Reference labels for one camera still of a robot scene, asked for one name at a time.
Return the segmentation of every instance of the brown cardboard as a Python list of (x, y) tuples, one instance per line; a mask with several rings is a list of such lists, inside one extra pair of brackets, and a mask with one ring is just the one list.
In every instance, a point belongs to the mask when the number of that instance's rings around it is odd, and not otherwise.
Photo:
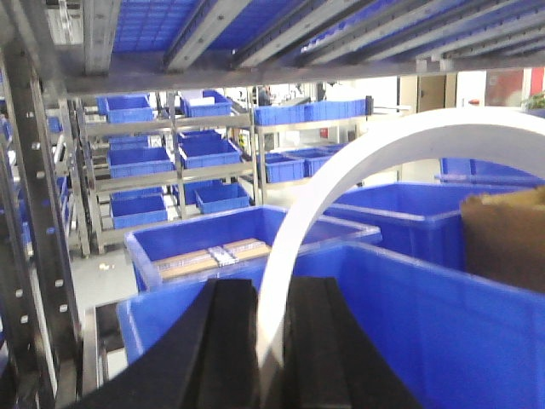
[(267, 256), (271, 252), (271, 248), (267, 244), (257, 239), (235, 241), (223, 245), (223, 247), (229, 250), (238, 260)]
[[(266, 256), (271, 248), (264, 242), (257, 239), (245, 239), (223, 245), (220, 250), (228, 251), (238, 261)], [(218, 268), (220, 264), (214, 258), (218, 248), (213, 247), (191, 253), (180, 254), (157, 260), (153, 264), (158, 269), (164, 280), (173, 279), (183, 275), (198, 273), (210, 268)]]
[(469, 273), (545, 292), (545, 187), (462, 203)]
[(165, 258), (153, 263), (163, 279), (173, 279), (218, 267), (217, 261), (207, 250), (193, 251), (179, 256)]

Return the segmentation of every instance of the perforated metal post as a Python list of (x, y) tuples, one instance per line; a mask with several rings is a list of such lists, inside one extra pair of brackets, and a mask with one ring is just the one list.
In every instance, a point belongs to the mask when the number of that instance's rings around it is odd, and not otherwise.
[(167, 92), (167, 105), (169, 106), (170, 129), (172, 134), (172, 149), (175, 157), (176, 178), (178, 180), (178, 199), (180, 200), (179, 213), (182, 219), (187, 218), (186, 195), (184, 191), (184, 167), (181, 163), (180, 148), (178, 147), (178, 131), (176, 129), (175, 94)]
[[(5, 76), (4, 89), (9, 95)], [(3, 138), (0, 138), (0, 200), (0, 315), (18, 389), (17, 401), (20, 407), (34, 407), (39, 396), (43, 407), (52, 407), (53, 386), (32, 292), (31, 266), (22, 239), (19, 201), (9, 164), (8, 144)]]
[(3, 48), (3, 58), (11, 91), (9, 114), (14, 127), (14, 149), (37, 268), (41, 298), (38, 308), (43, 307), (58, 384), (74, 385), (74, 390), (59, 387), (61, 400), (68, 402), (76, 394), (80, 325), (41, 84), (19, 41)]
[(100, 215), (100, 203), (96, 194), (96, 176), (95, 166), (93, 164), (93, 157), (91, 152), (91, 146), (89, 138), (87, 137), (87, 128), (85, 124), (85, 115), (83, 113), (83, 104), (81, 100), (76, 100), (76, 116), (77, 125), (79, 128), (79, 138), (83, 150), (83, 161), (85, 163), (85, 169), (87, 172), (87, 189), (89, 190), (89, 212), (91, 218), (91, 227), (96, 235), (96, 242), (100, 254), (104, 254), (106, 249), (102, 240), (102, 217)]
[(60, 122), (62, 123), (63, 134), (66, 144), (67, 166), (72, 182), (72, 197), (74, 198), (74, 208), (76, 209), (77, 217), (77, 235), (82, 255), (88, 256), (91, 254), (89, 247), (89, 232), (87, 230), (87, 217), (85, 215), (85, 206), (83, 204), (83, 190), (80, 180), (80, 172), (78, 166), (78, 149), (77, 139), (74, 139), (72, 132), (72, 121), (68, 109), (68, 101), (66, 99), (59, 100)]
[[(259, 176), (257, 173), (257, 149), (259, 146), (257, 133), (255, 132), (255, 124), (254, 124), (254, 103), (252, 101), (252, 87), (246, 88), (246, 100), (248, 101), (248, 114), (250, 116), (250, 150), (252, 151), (252, 181), (253, 181), (253, 188), (254, 188), (254, 205), (263, 205), (263, 197), (260, 197), (259, 194)], [(261, 163), (263, 163), (263, 166), (265, 166), (265, 160), (261, 158)]]

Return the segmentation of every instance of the blue storage crate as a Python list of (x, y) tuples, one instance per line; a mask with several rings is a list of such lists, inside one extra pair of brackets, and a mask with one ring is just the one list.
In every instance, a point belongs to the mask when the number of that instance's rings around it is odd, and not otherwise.
[(174, 169), (164, 147), (109, 151), (108, 164), (112, 177), (147, 175)]
[(161, 195), (112, 200), (110, 206), (113, 228), (129, 228), (169, 218)]
[(468, 158), (442, 158), (439, 179), (450, 183), (473, 183), (535, 187), (545, 180), (502, 164)]
[(48, 127), (51, 132), (58, 133), (62, 131), (62, 125), (58, 117), (48, 117)]
[[(261, 176), (261, 167), (257, 167)], [(279, 153), (267, 153), (265, 155), (265, 172), (267, 183), (281, 181), (296, 181), (305, 177), (305, 160), (288, 158)]]
[(318, 148), (301, 149), (297, 151), (288, 151), (285, 153), (289, 158), (302, 158), (305, 160), (305, 176), (314, 176), (325, 162), (330, 160), (333, 153), (326, 152)]
[(106, 98), (108, 122), (121, 124), (153, 120), (148, 95), (111, 96)]
[(107, 107), (106, 107), (106, 97), (105, 96), (97, 96), (96, 97), (96, 106), (99, 109), (99, 115), (106, 115), (108, 113)]
[(193, 130), (178, 135), (178, 143), (186, 141), (217, 142), (220, 139), (221, 134), (215, 130)]
[[(184, 196), (186, 197), (186, 205), (195, 205), (197, 203), (197, 197), (195, 196), (195, 190), (201, 187), (221, 186), (223, 183), (219, 179), (210, 181), (190, 181), (184, 183)], [(172, 187), (172, 193), (176, 197), (176, 203), (180, 204), (180, 193), (178, 185)]]
[[(264, 261), (223, 278), (261, 284)], [(302, 252), (296, 276), (334, 277), (361, 328), (429, 409), (545, 407), (545, 296), (365, 244)], [(204, 280), (118, 304), (129, 362), (184, 313)]]
[(145, 189), (127, 190), (125, 192), (115, 192), (110, 195), (113, 200), (136, 199), (142, 196), (153, 196), (163, 193), (163, 188), (160, 186), (146, 187)]
[(305, 106), (257, 107), (254, 110), (256, 125), (298, 124), (305, 122)]
[(227, 139), (208, 143), (188, 140), (180, 147), (180, 154), (186, 169), (236, 164), (241, 156), (240, 150)]
[(365, 115), (365, 100), (319, 101), (305, 105), (306, 121), (325, 121)]
[(346, 145), (348, 145), (348, 144), (347, 143), (337, 143), (335, 145), (325, 145), (323, 147), (320, 147), (319, 149), (334, 155), (337, 152), (339, 152), (341, 149), (343, 149)]
[(108, 139), (108, 143), (110, 144), (110, 150), (112, 151), (138, 149), (150, 146), (148, 135), (112, 136)]
[[(125, 244), (135, 268), (139, 290), (153, 289), (163, 284), (161, 274), (153, 265), (157, 260), (244, 239), (258, 239), (273, 245), (285, 215), (285, 209), (275, 206), (247, 207), (127, 233)], [(305, 236), (302, 249), (332, 239), (377, 243), (381, 238), (378, 228), (321, 216)], [(218, 274), (217, 269), (215, 271), (192, 274), (190, 277), (201, 277), (203, 274), (214, 276)]]
[(393, 183), (345, 193), (325, 214), (378, 226), (381, 247), (464, 269), (460, 203), (471, 194), (513, 190), (517, 187)]
[(32, 242), (31, 228), (28, 222), (23, 222), (23, 245), (29, 245)]
[(238, 183), (195, 190), (197, 207), (203, 214), (250, 206), (250, 196)]
[(205, 89), (203, 91), (203, 98), (214, 97), (214, 105), (202, 105), (192, 107), (190, 101), (181, 99), (184, 113), (187, 117), (212, 117), (216, 115), (229, 115), (231, 114), (232, 101), (228, 100), (225, 96), (214, 91), (213, 89)]

